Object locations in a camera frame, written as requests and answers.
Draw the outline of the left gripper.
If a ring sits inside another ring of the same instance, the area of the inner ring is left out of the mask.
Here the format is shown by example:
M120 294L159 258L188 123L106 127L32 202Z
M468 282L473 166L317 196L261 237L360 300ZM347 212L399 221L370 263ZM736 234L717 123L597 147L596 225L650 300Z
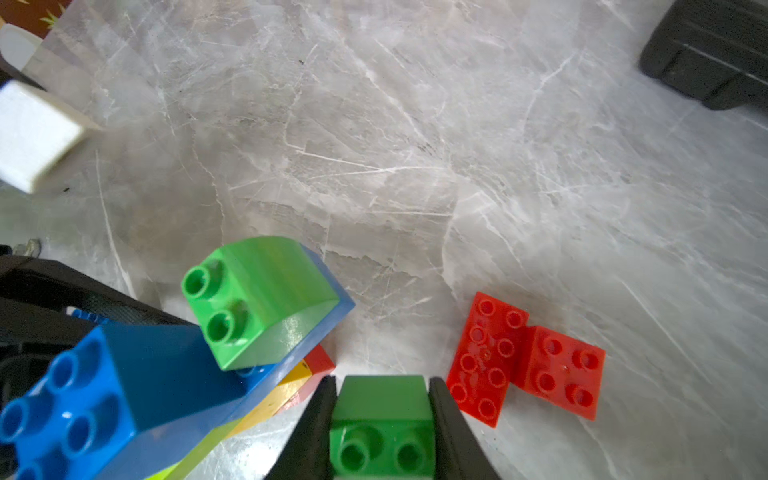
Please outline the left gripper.
M1 258L1 409L23 396L47 372L65 345L95 324L67 309L129 325L189 323L125 295L61 262L15 255Z

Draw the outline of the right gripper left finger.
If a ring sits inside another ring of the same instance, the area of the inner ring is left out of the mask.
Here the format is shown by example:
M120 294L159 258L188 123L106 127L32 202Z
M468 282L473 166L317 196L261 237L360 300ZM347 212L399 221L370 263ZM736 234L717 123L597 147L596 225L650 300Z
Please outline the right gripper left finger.
M325 376L265 480L333 478L329 431L336 401L336 378Z

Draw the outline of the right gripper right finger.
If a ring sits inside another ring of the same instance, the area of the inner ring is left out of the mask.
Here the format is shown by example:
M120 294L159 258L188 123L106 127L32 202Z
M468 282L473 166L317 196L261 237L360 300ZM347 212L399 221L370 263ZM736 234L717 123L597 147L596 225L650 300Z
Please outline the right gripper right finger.
M429 399L435 425L435 478L500 480L442 378L429 380Z

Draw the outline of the yellow square brick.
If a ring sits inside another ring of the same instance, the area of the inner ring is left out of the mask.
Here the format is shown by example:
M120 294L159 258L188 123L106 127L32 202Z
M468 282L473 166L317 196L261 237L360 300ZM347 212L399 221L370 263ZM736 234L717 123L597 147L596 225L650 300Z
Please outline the yellow square brick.
M232 438L272 418L307 383L312 372L302 360L288 375L228 434Z

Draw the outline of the green square brick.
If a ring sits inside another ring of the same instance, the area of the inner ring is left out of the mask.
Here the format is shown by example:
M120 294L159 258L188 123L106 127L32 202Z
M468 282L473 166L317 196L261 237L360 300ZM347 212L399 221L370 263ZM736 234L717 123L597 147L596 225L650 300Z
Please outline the green square brick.
M329 459L341 479L432 479L435 422L420 375L348 375L334 407Z
M223 371L281 362L342 303L308 250L280 236L216 249L181 290Z

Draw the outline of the red long brick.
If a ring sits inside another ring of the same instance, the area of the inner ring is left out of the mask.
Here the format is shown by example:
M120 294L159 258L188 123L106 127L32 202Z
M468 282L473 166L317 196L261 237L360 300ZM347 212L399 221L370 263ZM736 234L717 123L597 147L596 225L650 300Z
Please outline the red long brick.
M446 385L459 409L497 426L520 359L529 314L478 292L459 341Z

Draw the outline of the dark blue long brick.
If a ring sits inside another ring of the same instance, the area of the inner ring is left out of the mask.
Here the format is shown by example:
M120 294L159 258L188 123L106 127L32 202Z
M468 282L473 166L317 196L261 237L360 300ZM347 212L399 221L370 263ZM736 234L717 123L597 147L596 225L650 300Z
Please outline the dark blue long brick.
M281 362L223 371L197 320L113 322L57 355L1 414L20 479L143 479L181 461L213 429L249 414L353 309L342 303Z

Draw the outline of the lime green long brick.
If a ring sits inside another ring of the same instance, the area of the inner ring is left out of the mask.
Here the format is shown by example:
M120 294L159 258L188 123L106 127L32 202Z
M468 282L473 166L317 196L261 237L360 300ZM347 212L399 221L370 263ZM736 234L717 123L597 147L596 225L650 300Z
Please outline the lime green long brick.
M229 422L213 429L195 448L181 461L155 473L147 480L176 480L185 479L194 468L235 428L238 420Z

